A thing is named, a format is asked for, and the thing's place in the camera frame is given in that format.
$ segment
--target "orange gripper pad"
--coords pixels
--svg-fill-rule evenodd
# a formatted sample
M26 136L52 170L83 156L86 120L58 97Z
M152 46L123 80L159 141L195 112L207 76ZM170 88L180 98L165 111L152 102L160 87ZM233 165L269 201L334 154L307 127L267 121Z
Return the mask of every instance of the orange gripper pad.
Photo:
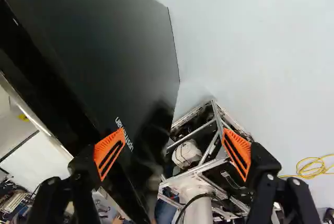
M246 141L232 130L224 128L222 144L232 159L240 176L246 181L251 166L250 142Z
M123 128L119 128L117 131L95 144L94 161L98 168L101 181L103 181L108 174L124 146L125 136Z

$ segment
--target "yellow cable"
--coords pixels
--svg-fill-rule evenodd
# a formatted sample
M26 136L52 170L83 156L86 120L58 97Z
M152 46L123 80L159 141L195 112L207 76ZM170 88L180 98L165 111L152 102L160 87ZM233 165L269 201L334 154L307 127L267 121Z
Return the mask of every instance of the yellow cable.
M296 174L295 175L281 175L278 176L279 178L283 177L298 177L298 178L304 178L304 179L313 179L314 177L321 175L321 174L334 174L334 172L329 173L328 170L334 167L334 164L326 167L324 158L334 156L334 154L325 155L322 157L307 157L305 159L302 159L299 161L296 165ZM305 160L313 160L306 165L303 165L301 167L301 163L303 163Z

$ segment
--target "metal frame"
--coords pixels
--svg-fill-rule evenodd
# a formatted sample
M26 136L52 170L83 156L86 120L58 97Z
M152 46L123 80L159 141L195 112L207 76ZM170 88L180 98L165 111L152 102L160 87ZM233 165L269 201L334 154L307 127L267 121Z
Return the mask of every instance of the metal frame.
M198 166L189 169L188 171L173 176L171 178L165 178L165 176L162 176L162 182L160 183L160 188L159 188L159 194L158 194L158 198L162 199L163 201L171 204L172 206L178 208L179 210L183 207L182 204L173 201L172 199L168 198L167 196L163 195L162 189L167 187L167 186L171 186L171 185L175 185L178 183L181 183L184 179L188 179L188 178L192 178L195 177L197 180L201 181L202 183L206 183L208 184L216 193L216 195L221 198L221 199L226 199L229 198L230 201L232 203L234 203L241 211L242 211L242 216L247 216L249 213L249 207L246 206L244 203L242 203L241 201L239 201L238 199L234 198L233 196L228 197L228 194L225 190L223 190L221 187L219 187L218 185L216 185L214 182L212 182L211 180L209 180L207 177L205 177L202 173L204 171L210 170L214 167L217 167L225 162L229 162L226 161L226 158L228 157L226 152L225 152L225 157L220 158L220 159L213 159L211 161L208 161L206 163L205 159L207 158L208 154L210 153L212 146L214 145L214 143L216 142L218 136L222 139L222 134L223 134L223 128L226 127L230 130L233 130L231 126L233 126L237 131L239 131L240 133L246 135L247 137L249 136L251 139L251 136L249 133L246 133L244 131L244 129L235 121L233 120L229 114L226 112L226 110L223 110L221 107L219 107L217 105L217 103L215 102L214 99L210 100L209 102L205 102L202 103L201 105L193 108L191 111L189 111L186 115L184 115L183 117L181 117L179 120L177 120L173 125L172 125L172 130L174 130L175 128L181 127L184 123L186 123L187 121L193 119L195 116L197 116L199 113L201 113L201 111L203 110L203 108L207 107L211 105L212 106L212 110L214 113L214 117L212 120L210 120L209 122L205 123L204 125L200 126L199 128L195 129L194 131L192 131L191 133L189 133L188 135L184 136L183 138L181 138L180 140L176 141L175 143L171 144L170 146L167 147L167 152L174 150L178 145L182 144L183 142L187 141L188 139L190 139L193 135L195 135L196 133L198 133L199 131L203 130L204 128L208 127L209 125L213 124L214 122L217 124L217 131L214 134L213 139L211 140L211 142L209 143L206 151L204 152ZM231 219L236 219L239 218L240 216L236 216L233 213L229 213L226 211L223 211L220 208L216 208L213 207L212 211L220 214L221 216L223 216L226 220L231 220Z

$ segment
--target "screw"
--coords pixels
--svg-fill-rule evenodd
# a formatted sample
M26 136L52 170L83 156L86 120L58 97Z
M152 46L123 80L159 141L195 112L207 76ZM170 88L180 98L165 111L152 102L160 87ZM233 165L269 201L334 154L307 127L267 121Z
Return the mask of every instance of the screw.
M297 180L297 179L293 179L292 181L293 181L293 183L296 184L297 186L299 186L299 185L301 184L300 181Z

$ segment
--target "black panel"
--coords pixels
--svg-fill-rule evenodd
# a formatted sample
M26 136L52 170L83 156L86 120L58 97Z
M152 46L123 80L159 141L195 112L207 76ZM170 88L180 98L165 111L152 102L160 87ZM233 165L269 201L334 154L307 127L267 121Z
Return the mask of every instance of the black panel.
M121 120L134 147L104 187L148 222L180 83L168 9L154 0L1 2L5 77L73 155Z

